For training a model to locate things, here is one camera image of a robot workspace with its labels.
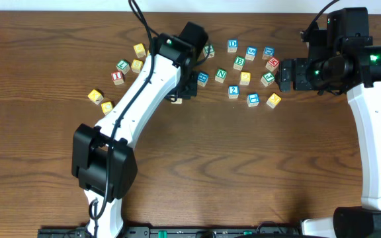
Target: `green led light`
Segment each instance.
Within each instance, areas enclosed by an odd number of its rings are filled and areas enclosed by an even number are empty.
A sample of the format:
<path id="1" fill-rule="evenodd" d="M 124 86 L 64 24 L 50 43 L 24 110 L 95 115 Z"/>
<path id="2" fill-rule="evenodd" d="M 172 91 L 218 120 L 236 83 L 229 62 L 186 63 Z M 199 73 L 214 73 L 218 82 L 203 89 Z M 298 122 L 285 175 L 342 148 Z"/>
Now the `green led light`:
<path id="1" fill-rule="evenodd" d="M 378 60 L 378 56 L 371 55 L 370 56 L 370 60 L 371 61 L 376 61 L 376 60 Z"/>

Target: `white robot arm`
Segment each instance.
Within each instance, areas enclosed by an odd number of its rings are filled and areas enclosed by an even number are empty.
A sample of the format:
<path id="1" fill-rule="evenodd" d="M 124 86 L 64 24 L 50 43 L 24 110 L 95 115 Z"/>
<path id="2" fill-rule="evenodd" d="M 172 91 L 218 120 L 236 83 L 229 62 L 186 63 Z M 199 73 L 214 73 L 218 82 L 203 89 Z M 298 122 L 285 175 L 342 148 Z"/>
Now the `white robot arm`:
<path id="1" fill-rule="evenodd" d="M 115 121 L 139 88 L 144 84 L 150 67 L 151 57 L 148 56 L 141 73 L 133 85 L 129 88 L 127 93 L 123 96 L 122 100 L 108 115 L 99 120 L 95 125 L 101 127 L 100 132 L 102 134 L 106 136 L 111 135 Z M 124 115 L 122 126 L 117 129 L 115 140 L 119 141 L 120 138 L 124 138 L 128 142 L 127 146 L 134 149 L 139 135 L 149 118 L 152 116 L 153 112 L 164 97 L 177 86 L 180 78 L 180 67 L 175 67 L 173 66 L 173 61 L 161 55 L 156 55 L 151 83 L 145 87 Z M 92 190 L 85 190 L 85 194 L 89 203 L 91 203 L 95 198 L 99 201 L 99 211 L 103 203 L 103 196 L 93 192 Z M 116 237 L 118 235 L 123 226 L 121 204 L 121 199 L 114 199 L 112 202 L 107 203 L 103 215 L 98 219 L 99 228 L 97 230 L 97 237 Z M 87 226 L 87 230 L 91 235 L 94 235 L 94 227 L 95 222 L 91 220 Z"/>

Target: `brown wooden surface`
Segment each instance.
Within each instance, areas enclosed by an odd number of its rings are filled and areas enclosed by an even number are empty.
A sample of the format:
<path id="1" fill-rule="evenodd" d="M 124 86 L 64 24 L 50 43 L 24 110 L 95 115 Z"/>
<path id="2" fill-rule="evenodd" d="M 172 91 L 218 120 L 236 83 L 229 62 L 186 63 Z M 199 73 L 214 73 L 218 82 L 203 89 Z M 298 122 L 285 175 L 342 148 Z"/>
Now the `brown wooden surface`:
<path id="1" fill-rule="evenodd" d="M 148 13 L 158 32 L 178 34 L 187 21 L 208 31 L 216 49 L 201 69 L 205 88 L 182 105 L 162 102 L 136 148 L 139 172 L 124 199 L 127 220 L 157 226 L 257 225 L 330 216 L 360 205 L 362 173 L 357 131 L 346 96 L 280 93 L 264 88 L 265 46 L 278 58 L 306 57 L 299 31 L 313 15 Z M 381 16 L 370 16 L 381 44 Z M 238 38 L 236 54 L 227 39 Z M 91 89 L 118 102 L 137 74 L 115 87 L 110 74 L 133 45 L 148 45 L 131 13 L 0 12 L 0 237 L 35 237 L 42 226 L 88 221 L 87 201 L 70 174 L 71 142 L 80 123 L 104 115 Z M 232 69 L 247 46 L 259 49 L 239 99 Z M 216 70 L 228 71 L 224 84 Z M 248 93 L 261 103 L 248 108 Z M 265 101 L 276 92 L 282 102 Z"/>

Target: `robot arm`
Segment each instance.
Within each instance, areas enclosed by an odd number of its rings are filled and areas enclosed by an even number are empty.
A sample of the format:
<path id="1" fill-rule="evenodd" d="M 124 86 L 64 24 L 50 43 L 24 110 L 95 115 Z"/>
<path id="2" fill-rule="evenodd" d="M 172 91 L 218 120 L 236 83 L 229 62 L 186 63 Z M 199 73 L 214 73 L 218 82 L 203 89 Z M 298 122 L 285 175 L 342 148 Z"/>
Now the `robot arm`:
<path id="1" fill-rule="evenodd" d="M 148 56 L 142 72 L 123 96 L 122 100 L 108 115 L 99 120 L 95 125 L 96 127 L 101 128 L 100 133 L 106 136 L 111 135 L 115 121 L 139 88 L 144 84 L 144 81 L 148 77 L 150 67 L 151 57 Z M 134 149 L 139 135 L 149 118 L 164 97 L 178 85 L 180 78 L 180 67 L 175 67 L 172 60 L 159 54 L 156 55 L 154 74 L 151 78 L 151 83 L 145 87 L 135 103 L 125 114 L 121 128 L 117 129 L 115 140 L 120 141 L 121 138 L 124 138 L 127 141 L 127 146 Z M 85 190 L 85 194 L 89 203 L 95 198 L 100 201 L 97 205 L 98 210 L 100 210 L 103 196 L 92 190 Z M 118 235 L 123 226 L 121 204 L 122 200 L 116 198 L 112 202 L 107 203 L 103 215 L 98 219 L 99 228 L 97 230 L 97 237 L 116 237 Z M 94 227 L 95 222 L 91 219 L 87 226 L 87 230 L 92 235 L 94 235 Z"/>
<path id="2" fill-rule="evenodd" d="M 166 96 L 172 95 L 175 100 L 196 96 L 196 73 L 192 69 L 200 63 L 196 60 L 207 39 L 208 35 L 204 29 L 191 22 L 188 22 L 180 36 L 160 34 L 154 38 L 153 74 L 150 82 L 145 85 L 131 106 L 126 110 L 126 105 L 141 90 L 149 76 L 150 56 L 147 57 L 138 78 L 113 110 L 99 120 L 94 128 L 82 124 L 76 130 L 71 172 L 79 179 L 80 187 L 85 190 L 90 203 L 90 214 L 95 216 L 102 210 L 104 195 L 107 195 L 102 216 L 96 221 L 91 219 L 87 226 L 91 235 L 109 238 L 120 233 L 123 226 L 122 198 L 131 187 L 138 170 L 134 148 L 139 135 Z M 114 128 L 115 122 L 124 111 L 121 127 Z M 115 129 L 114 141 L 111 141 L 110 135 Z M 113 152 L 109 160 L 110 174 L 107 180 L 109 155 L 102 147 L 109 143 L 113 144 Z"/>

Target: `alphabet block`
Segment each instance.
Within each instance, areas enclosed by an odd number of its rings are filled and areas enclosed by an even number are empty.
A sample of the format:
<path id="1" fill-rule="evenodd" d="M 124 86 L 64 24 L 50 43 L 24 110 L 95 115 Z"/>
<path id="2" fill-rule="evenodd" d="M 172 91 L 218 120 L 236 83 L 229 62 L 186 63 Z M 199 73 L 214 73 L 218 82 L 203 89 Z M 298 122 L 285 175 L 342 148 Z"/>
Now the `alphabet block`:
<path id="1" fill-rule="evenodd" d="M 239 96 L 239 86 L 229 86 L 229 99 L 237 99 Z"/>
<path id="2" fill-rule="evenodd" d="M 111 77 L 115 85 L 120 85 L 124 83 L 123 75 L 121 72 L 111 73 Z"/>
<path id="3" fill-rule="evenodd" d="M 237 40 L 228 40 L 228 52 L 234 53 L 237 51 Z"/>
<path id="4" fill-rule="evenodd" d="M 120 60 L 117 64 L 117 70 L 121 71 L 123 74 L 127 74 L 130 70 L 129 63 L 124 59 Z"/>
<path id="5" fill-rule="evenodd" d="M 241 81 L 240 85 L 249 85 L 251 81 L 251 73 L 250 72 L 241 72 Z"/>
<path id="6" fill-rule="evenodd" d="M 248 107 L 257 106 L 259 104 L 258 93 L 248 95 L 246 102 L 248 103 Z"/>
<path id="7" fill-rule="evenodd" d="M 137 60 L 137 59 L 133 59 L 132 71 L 135 73 L 140 73 L 143 65 L 144 65 L 144 63 L 142 61 Z"/>
<path id="8" fill-rule="evenodd" d="M 112 111 L 112 109 L 114 108 L 112 103 L 111 102 L 104 102 L 101 104 L 101 108 L 103 108 L 103 112 L 104 114 L 108 114 Z"/>
<path id="9" fill-rule="evenodd" d="M 268 60 L 275 55 L 275 49 L 272 47 L 264 48 L 263 60 Z"/>
<path id="10" fill-rule="evenodd" d="M 237 70 L 242 70 L 243 65 L 245 65 L 245 58 L 236 56 L 235 63 L 233 64 L 233 68 Z"/>
<path id="11" fill-rule="evenodd" d="M 279 97 L 277 94 L 273 93 L 269 99 L 267 100 L 267 105 L 269 105 L 271 108 L 275 108 L 277 104 L 282 100 L 281 97 Z"/>
<path id="12" fill-rule="evenodd" d="M 278 67 L 278 64 L 279 64 L 279 60 L 272 57 L 268 62 L 267 62 L 267 65 L 265 66 L 268 70 L 270 71 L 274 71 L 275 69 L 277 69 Z"/>
<path id="13" fill-rule="evenodd" d="M 275 77 L 271 72 L 264 74 L 263 77 L 261 78 L 261 82 L 266 87 L 272 84 L 274 81 L 275 81 Z"/>
<path id="14" fill-rule="evenodd" d="M 255 47 L 249 46 L 248 49 L 246 50 L 245 59 L 254 60 L 256 55 L 257 55 L 257 49 Z"/>
<path id="15" fill-rule="evenodd" d="M 146 56 L 145 48 L 144 48 L 144 45 L 142 43 L 133 46 L 133 49 L 135 49 L 135 53 L 136 53 L 136 56 L 138 58 L 142 58 L 142 57 Z"/>
<path id="16" fill-rule="evenodd" d="M 217 70 L 217 74 L 216 74 L 216 77 L 215 77 L 215 80 L 217 82 L 221 82 L 223 83 L 224 82 L 224 79 L 226 79 L 226 76 L 228 75 L 228 72 L 224 69 L 218 69 Z"/>
<path id="17" fill-rule="evenodd" d="M 91 93 L 87 95 L 87 97 L 91 99 L 91 101 L 96 105 L 98 105 L 104 99 L 103 95 L 96 89 L 93 89 Z"/>
<path id="18" fill-rule="evenodd" d="M 198 74 L 198 85 L 205 87 L 207 82 L 208 82 L 208 74 L 200 72 Z"/>
<path id="19" fill-rule="evenodd" d="M 211 58 L 211 57 L 214 57 L 214 47 L 212 45 L 211 46 L 211 49 L 210 49 L 210 55 L 208 56 L 208 59 Z M 206 55 L 208 54 L 208 46 L 205 46 L 204 47 L 204 56 L 206 57 Z"/>

